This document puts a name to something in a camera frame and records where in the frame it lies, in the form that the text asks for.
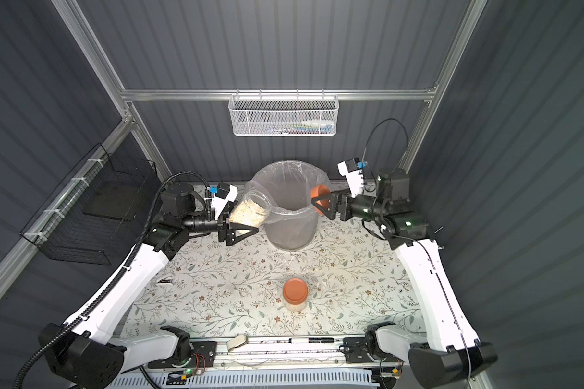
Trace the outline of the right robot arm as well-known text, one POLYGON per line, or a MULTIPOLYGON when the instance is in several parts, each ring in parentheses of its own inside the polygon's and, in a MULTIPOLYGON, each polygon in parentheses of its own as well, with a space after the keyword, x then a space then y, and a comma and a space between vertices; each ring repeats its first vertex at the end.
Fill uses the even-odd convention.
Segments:
POLYGON ((424 336, 404 331, 394 322, 371 324, 365 332, 368 356, 394 357, 412 369, 424 388, 470 382, 498 359, 493 345, 480 340, 470 325, 441 262, 440 247, 427 219, 413 209, 410 178, 402 169, 382 171, 373 194, 364 194, 363 171, 342 164, 346 189, 311 190, 311 204, 329 220, 357 218, 373 223, 371 236, 389 243, 405 267, 425 325, 424 336))

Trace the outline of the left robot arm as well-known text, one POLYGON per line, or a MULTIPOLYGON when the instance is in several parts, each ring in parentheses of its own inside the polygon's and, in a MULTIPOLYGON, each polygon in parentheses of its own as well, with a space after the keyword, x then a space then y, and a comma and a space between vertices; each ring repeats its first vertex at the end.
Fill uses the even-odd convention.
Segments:
POLYGON ((155 275, 191 239, 215 233, 227 246, 241 242, 258 228, 230 221, 238 188, 228 183, 196 192, 174 178, 154 196, 144 230, 126 259, 94 295, 62 324, 48 324, 39 335, 40 349, 27 361, 24 373, 44 358, 50 371, 81 388, 105 388, 115 378, 151 361, 181 366, 195 360, 191 336, 163 326, 144 336, 120 340, 115 328, 155 275))

